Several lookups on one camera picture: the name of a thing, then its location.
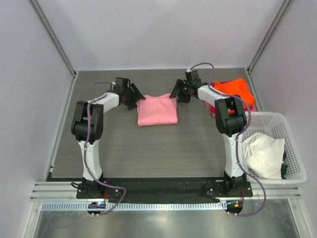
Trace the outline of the pink t shirt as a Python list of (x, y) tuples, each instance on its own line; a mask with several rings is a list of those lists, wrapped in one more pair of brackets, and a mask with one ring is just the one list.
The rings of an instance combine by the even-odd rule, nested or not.
[(138, 126), (177, 124), (177, 101), (167, 93), (162, 96), (145, 95), (137, 103)]

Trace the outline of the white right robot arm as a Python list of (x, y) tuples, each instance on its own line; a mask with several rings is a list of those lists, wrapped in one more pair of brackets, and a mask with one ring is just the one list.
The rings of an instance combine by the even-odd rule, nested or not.
[(225, 146), (223, 190), (229, 196), (240, 196), (247, 183), (241, 145), (247, 118), (242, 99), (238, 95), (222, 93), (202, 82), (196, 70), (188, 69), (185, 77), (184, 80), (176, 80), (169, 97), (182, 103), (189, 103), (195, 97), (214, 106), (216, 128)]

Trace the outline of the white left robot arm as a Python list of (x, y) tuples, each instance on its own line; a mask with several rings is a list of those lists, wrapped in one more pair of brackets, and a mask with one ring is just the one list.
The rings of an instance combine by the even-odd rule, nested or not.
[(104, 130), (104, 113), (124, 104), (128, 110), (137, 107), (145, 96), (128, 78), (118, 77), (110, 84), (110, 89), (89, 101), (78, 101), (71, 125), (82, 154), (83, 175), (77, 189), (77, 198), (100, 198), (109, 186), (105, 186), (100, 165), (99, 142)]

